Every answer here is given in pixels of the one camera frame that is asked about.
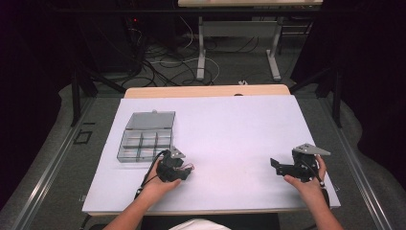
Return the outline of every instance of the desk leg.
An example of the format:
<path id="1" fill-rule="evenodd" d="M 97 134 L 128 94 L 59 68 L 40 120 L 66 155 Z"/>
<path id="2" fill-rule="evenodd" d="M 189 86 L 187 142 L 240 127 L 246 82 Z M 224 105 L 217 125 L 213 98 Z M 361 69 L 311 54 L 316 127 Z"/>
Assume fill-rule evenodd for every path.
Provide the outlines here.
<path id="1" fill-rule="evenodd" d="M 199 16 L 199 61 L 197 62 L 196 79 L 200 81 L 204 79 L 205 60 L 206 51 L 204 50 L 203 18 Z"/>
<path id="2" fill-rule="evenodd" d="M 277 62 L 275 60 L 275 53 L 277 52 L 278 49 L 278 41 L 281 36 L 281 30 L 282 30 L 282 23 L 283 23 L 283 17 L 278 18 L 278 23 L 275 28 L 274 36 L 272 37 L 272 47 L 271 50 L 266 51 L 266 55 L 268 56 L 268 61 L 269 61 L 269 66 L 271 68 L 272 72 L 272 78 L 274 81 L 281 81 L 281 74 L 278 69 Z"/>

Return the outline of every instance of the table surface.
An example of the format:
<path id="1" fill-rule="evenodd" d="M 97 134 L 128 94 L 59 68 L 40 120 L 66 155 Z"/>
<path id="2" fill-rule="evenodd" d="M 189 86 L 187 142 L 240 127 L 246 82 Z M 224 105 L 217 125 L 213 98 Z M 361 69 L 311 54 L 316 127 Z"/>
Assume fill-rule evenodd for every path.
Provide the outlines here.
<path id="1" fill-rule="evenodd" d="M 174 93 L 176 88 L 196 94 L 206 92 L 206 96 L 182 98 Z M 176 112 L 173 144 L 186 154 L 185 164 L 193 163 L 195 170 L 147 215 L 305 209 L 296 189 L 276 175 L 270 165 L 271 157 L 282 164 L 293 164 L 294 147 L 314 145 L 295 97 L 283 85 L 242 85 L 128 90 L 102 151 L 83 212 L 116 215 L 134 198 L 150 163 L 120 163 L 117 153 L 132 113 L 154 109 Z M 331 207 L 339 207 L 328 175 L 326 184 Z"/>
<path id="2" fill-rule="evenodd" d="M 317 6 L 323 0 L 179 0 L 180 7 Z"/>

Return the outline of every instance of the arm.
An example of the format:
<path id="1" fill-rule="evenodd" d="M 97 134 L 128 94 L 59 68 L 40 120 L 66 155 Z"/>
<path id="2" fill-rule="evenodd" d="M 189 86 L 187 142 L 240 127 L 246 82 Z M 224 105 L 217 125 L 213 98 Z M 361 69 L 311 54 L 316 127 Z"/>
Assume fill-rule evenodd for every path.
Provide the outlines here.
<path id="1" fill-rule="evenodd" d="M 320 178 L 324 180 L 327 170 L 325 161 L 320 155 L 316 156 L 316 160 L 319 162 L 320 166 Z M 340 222 L 338 222 L 337 218 L 331 213 L 330 209 L 328 208 L 319 181 L 317 179 L 313 179 L 309 182 L 303 183 L 290 175 L 286 175 L 284 177 L 284 180 L 293 185 L 299 191 L 302 200 L 306 204 L 311 215 L 314 217 L 318 229 L 343 229 Z"/>
<path id="2" fill-rule="evenodd" d="M 140 195 L 138 195 L 138 197 L 104 229 L 136 229 L 146 211 L 154 203 L 159 201 L 167 192 L 176 188 L 176 186 L 180 184 L 180 179 L 167 183 L 162 182 L 159 177 L 155 176 L 158 162 L 159 161 L 154 165 L 151 174 L 148 176 L 148 180 L 150 181 L 146 184 Z"/>

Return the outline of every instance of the gray floor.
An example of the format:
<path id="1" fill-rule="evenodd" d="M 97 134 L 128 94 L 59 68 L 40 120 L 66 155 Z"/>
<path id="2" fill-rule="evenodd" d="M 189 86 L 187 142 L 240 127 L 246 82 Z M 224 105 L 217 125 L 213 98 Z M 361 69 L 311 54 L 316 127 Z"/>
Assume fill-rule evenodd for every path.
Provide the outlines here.
<path id="1" fill-rule="evenodd" d="M 275 83 L 270 77 L 264 53 L 269 39 L 260 39 L 258 46 L 255 45 L 256 39 L 253 39 L 244 48 L 248 51 L 256 47 L 252 52 L 233 53 L 250 39 L 226 37 L 208 40 L 208 48 L 214 49 L 207 54 L 210 60 L 207 61 L 206 67 L 216 78 L 214 84 L 233 85 L 242 80 L 248 81 L 249 84 Z M 304 41 L 303 36 L 284 39 L 282 54 L 277 56 L 282 73 L 280 83 L 288 86 L 294 84 L 289 76 Z M 220 50 L 231 53 L 214 52 Z M 193 51 L 183 52 L 192 55 L 186 59 L 196 57 Z M 161 59 L 162 57 L 149 58 L 151 62 Z M 170 60 L 169 57 L 164 58 L 164 61 Z M 190 67 L 195 66 L 193 61 L 188 63 Z M 153 65 L 168 78 L 188 70 L 186 66 L 169 69 L 159 64 Z M 139 76 L 150 76 L 150 72 L 143 71 Z M 191 76 L 191 72 L 186 72 L 175 77 L 174 81 L 180 83 Z M 119 81 L 118 76 L 109 78 Z M 159 86 L 164 85 L 162 81 L 156 82 Z M 130 80 L 124 86 L 141 86 L 146 83 L 146 80 Z M 86 195 L 90 186 L 103 142 L 122 96 L 103 84 L 97 83 L 97 86 L 100 94 L 96 99 L 82 99 L 83 111 L 87 112 L 74 128 L 70 128 L 73 117 L 70 86 L 60 91 L 63 100 L 57 121 L 29 172 L 1 211 L 1 229 L 79 229 L 85 217 L 81 212 L 82 202 L 79 199 L 81 195 Z M 335 128 L 328 114 L 331 97 L 316 99 L 313 94 L 314 87 L 315 85 L 309 85 L 296 96 L 316 145 L 335 152 L 332 157 L 326 159 L 328 172 L 339 189 L 337 194 L 342 202 L 342 207 L 334 210 L 334 214 L 346 229 L 406 228 L 406 220 L 402 218 L 406 217 L 405 191 L 388 171 L 357 150 L 356 143 L 362 129 L 351 110 L 343 103 L 343 128 Z M 89 145 L 74 144 L 73 139 L 80 130 L 92 131 Z M 56 158 L 62 151 L 66 154 Z M 55 177 L 45 176 L 46 171 L 55 171 Z M 44 182 L 47 182 L 49 187 L 41 187 Z M 87 227 L 110 220 L 111 218 L 92 218 Z M 307 212 L 282 213 L 280 222 L 282 229 L 304 229 L 313 223 Z"/>

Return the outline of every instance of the white table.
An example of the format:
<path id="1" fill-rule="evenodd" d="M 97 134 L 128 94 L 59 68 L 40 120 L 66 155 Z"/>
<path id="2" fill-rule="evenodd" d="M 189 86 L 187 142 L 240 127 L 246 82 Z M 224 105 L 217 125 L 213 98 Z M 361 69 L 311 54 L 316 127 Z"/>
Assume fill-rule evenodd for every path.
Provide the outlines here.
<path id="1" fill-rule="evenodd" d="M 182 98 L 176 88 L 187 97 Z M 147 92 L 153 98 L 146 98 Z M 197 96 L 188 97 L 192 92 Z M 226 96 L 233 92 L 245 96 Z M 120 163 L 117 153 L 132 113 L 154 109 L 176 112 L 173 144 L 186 154 L 185 164 L 193 163 L 195 170 L 147 215 L 305 209 L 296 189 L 276 175 L 270 165 L 271 157 L 292 164 L 294 147 L 314 145 L 295 97 L 284 85 L 241 85 L 128 92 L 120 103 L 83 212 L 92 216 L 117 215 L 133 200 L 150 163 Z M 331 207 L 339 207 L 328 175 L 325 182 Z"/>
<path id="2" fill-rule="evenodd" d="M 179 0 L 180 7 L 212 8 L 212 7 L 288 7 L 288 6 L 318 6 L 323 0 Z M 205 36 L 269 36 L 272 37 L 271 49 L 266 50 L 269 66 L 274 81 L 282 77 L 275 61 L 278 41 L 281 35 L 283 18 L 278 21 L 203 21 L 199 17 L 199 60 L 196 78 L 204 79 L 206 50 Z"/>

